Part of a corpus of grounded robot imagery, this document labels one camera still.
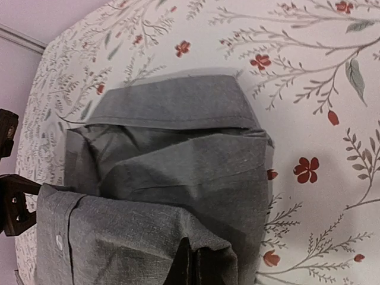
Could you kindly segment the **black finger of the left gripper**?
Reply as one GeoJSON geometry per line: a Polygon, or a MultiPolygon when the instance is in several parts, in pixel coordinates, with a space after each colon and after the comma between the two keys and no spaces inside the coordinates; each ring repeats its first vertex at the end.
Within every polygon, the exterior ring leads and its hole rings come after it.
{"type": "Polygon", "coordinates": [[[36,224],[36,211],[29,212],[26,194],[38,195],[40,184],[20,175],[1,175],[1,233],[16,237],[36,224]]]}

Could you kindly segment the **grey long sleeve shirt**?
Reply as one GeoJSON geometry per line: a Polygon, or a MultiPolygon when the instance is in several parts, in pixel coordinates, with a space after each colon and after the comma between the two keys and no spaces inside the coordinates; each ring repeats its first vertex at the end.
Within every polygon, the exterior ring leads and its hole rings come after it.
{"type": "Polygon", "coordinates": [[[163,284],[181,239],[212,284],[252,284],[268,137],[229,75],[108,91],[69,129],[64,184],[37,199],[37,284],[163,284]]]}

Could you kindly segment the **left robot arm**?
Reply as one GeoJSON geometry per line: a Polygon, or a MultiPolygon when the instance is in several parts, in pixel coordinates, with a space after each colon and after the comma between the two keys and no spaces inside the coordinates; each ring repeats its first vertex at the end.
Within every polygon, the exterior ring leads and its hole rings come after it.
{"type": "MultiPolygon", "coordinates": [[[[1,109],[1,158],[11,155],[18,115],[1,109]]],[[[41,185],[17,174],[1,175],[1,232],[16,237],[36,224],[36,212],[27,208],[26,195],[38,195],[41,185]]]]}

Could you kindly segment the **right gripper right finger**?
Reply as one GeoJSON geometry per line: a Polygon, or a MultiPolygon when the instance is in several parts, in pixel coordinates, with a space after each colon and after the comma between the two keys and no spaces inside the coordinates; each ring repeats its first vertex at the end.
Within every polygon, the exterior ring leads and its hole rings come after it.
{"type": "Polygon", "coordinates": [[[194,253],[194,284],[209,285],[213,283],[210,256],[209,249],[199,249],[194,253]]]}

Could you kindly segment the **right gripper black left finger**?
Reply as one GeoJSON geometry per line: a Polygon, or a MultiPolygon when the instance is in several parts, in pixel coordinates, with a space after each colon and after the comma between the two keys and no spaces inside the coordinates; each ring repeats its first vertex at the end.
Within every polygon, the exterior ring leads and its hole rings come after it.
{"type": "Polygon", "coordinates": [[[189,238],[181,239],[170,270],[163,285],[192,285],[194,275],[194,253],[189,238]]]}

